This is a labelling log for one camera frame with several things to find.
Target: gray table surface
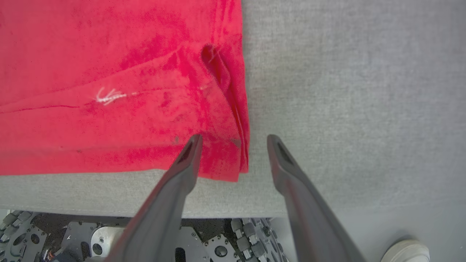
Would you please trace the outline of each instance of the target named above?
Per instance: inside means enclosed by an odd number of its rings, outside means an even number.
[[[337,212],[466,200],[466,1],[242,2],[250,172],[184,217],[285,216],[279,135]],[[131,216],[161,171],[0,177],[0,208]]]

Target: red cloth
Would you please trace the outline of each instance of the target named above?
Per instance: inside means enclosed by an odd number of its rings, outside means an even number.
[[[0,174],[247,172],[240,0],[0,0]]]

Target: metal plate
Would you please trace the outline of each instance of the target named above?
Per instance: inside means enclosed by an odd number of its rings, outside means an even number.
[[[223,246],[227,250],[227,254],[224,257],[219,257],[215,254],[215,249],[218,246]],[[205,246],[207,253],[212,258],[213,262],[232,262],[238,260],[234,251],[233,246],[230,244],[230,241],[226,239],[223,234],[213,237],[208,241],[208,245]]]
[[[108,256],[110,249],[118,241],[124,228],[122,227],[101,227],[97,229],[90,239],[90,251],[92,256]],[[100,246],[102,253],[97,254],[94,245]]]
[[[178,231],[176,247],[185,250],[186,262],[210,261],[210,256],[204,249],[204,244],[199,239],[198,234],[191,227],[181,227]]]
[[[70,222],[63,237],[62,247],[79,261],[83,261],[81,243],[87,243],[92,250],[90,239],[97,229],[97,223]]]
[[[26,221],[21,223],[18,230],[12,234],[10,240],[6,243],[6,246],[4,246],[4,259],[9,262],[21,260],[34,261],[36,255],[42,251],[47,235],[38,227],[31,224],[31,221],[38,214],[39,213],[33,213],[29,216]]]

